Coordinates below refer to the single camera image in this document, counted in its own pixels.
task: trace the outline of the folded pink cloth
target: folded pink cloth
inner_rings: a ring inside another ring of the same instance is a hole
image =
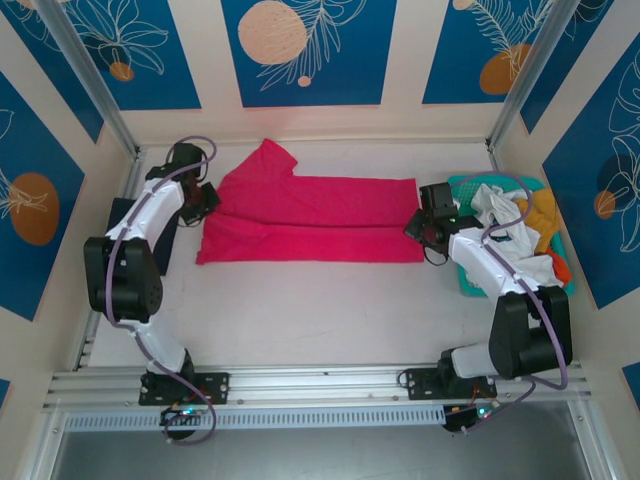
[[[218,188],[197,263],[249,260],[422,262],[404,234],[414,179],[297,177],[295,158],[265,140]]]

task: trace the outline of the pile of clothes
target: pile of clothes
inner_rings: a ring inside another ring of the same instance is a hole
[[[504,192],[482,184],[471,200],[476,218],[485,228],[517,220],[528,208],[524,190]],[[551,250],[551,239],[560,229],[558,206],[550,189],[533,192],[533,208],[524,222],[496,230],[492,245],[525,274],[544,286],[566,286],[571,272],[564,259]],[[467,273],[467,281],[477,286]]]

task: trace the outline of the pink cloth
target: pink cloth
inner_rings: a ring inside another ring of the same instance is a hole
[[[419,206],[414,179],[297,177],[297,163],[265,140],[222,180],[198,264],[423,261],[422,247],[404,234]]]

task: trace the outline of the white cloth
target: white cloth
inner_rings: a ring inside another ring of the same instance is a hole
[[[524,190],[504,193],[500,187],[480,185],[471,200],[471,207],[478,212],[476,218],[485,228],[494,225],[494,221],[503,225],[520,218],[520,209],[512,201],[516,198],[527,198]],[[562,286],[553,272],[553,259],[549,255],[534,256],[540,234],[533,228],[520,222],[506,229],[491,233],[492,246],[500,250],[514,266],[544,286]],[[467,273],[467,281],[475,286],[472,276]]]

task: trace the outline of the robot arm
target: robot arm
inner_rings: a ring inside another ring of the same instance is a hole
[[[193,224],[220,203],[210,183],[200,186],[200,168],[194,168],[163,183],[178,169],[201,161],[204,152],[191,144],[176,144],[171,162],[153,168],[145,177],[143,191],[125,217],[104,237],[87,240],[84,247],[89,303],[106,313],[106,278],[109,256],[122,236],[113,272],[111,299],[113,316],[120,325],[131,327],[151,356],[171,372],[192,376],[193,365],[186,349],[173,337],[163,318],[157,315],[163,287],[153,249],[167,223],[178,213]],[[149,362],[147,369],[160,374]]]
[[[443,352],[443,382],[500,375],[512,379],[558,367],[549,332],[542,324],[530,326],[530,317],[541,313],[529,290],[544,306],[562,347],[565,363],[571,362],[571,328],[566,293],[560,287],[543,287],[516,268],[506,257],[486,245],[482,225],[472,216],[459,216],[448,183],[420,189],[422,209],[407,226],[406,233],[461,265],[495,305],[491,335],[487,343]]]

